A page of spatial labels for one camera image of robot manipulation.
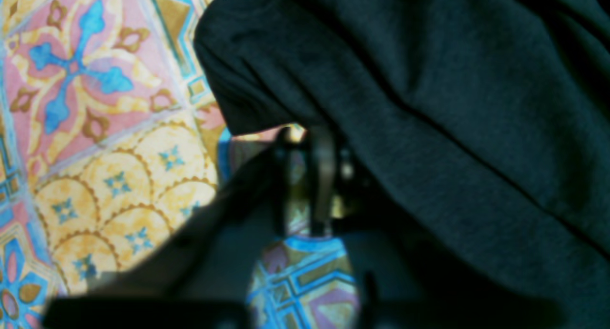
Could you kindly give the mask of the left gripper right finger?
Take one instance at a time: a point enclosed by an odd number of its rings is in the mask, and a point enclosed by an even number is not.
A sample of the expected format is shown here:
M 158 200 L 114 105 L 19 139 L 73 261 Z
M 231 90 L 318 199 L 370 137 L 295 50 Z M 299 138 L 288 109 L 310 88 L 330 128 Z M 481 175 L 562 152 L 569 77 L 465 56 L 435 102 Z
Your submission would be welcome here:
M 460 261 L 404 213 L 326 127 L 310 130 L 310 229 L 342 240 L 360 299 L 356 329 L 557 329 L 559 305 Z

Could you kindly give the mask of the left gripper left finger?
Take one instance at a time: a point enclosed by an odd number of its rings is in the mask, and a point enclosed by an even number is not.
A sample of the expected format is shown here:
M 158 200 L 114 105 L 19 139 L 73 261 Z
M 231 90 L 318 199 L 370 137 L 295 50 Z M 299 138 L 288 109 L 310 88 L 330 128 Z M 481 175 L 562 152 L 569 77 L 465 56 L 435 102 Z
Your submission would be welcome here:
M 307 139 L 281 129 L 152 255 L 82 296 L 53 300 L 43 327 L 250 328 L 250 277 L 262 251 L 288 234 L 292 159 Z

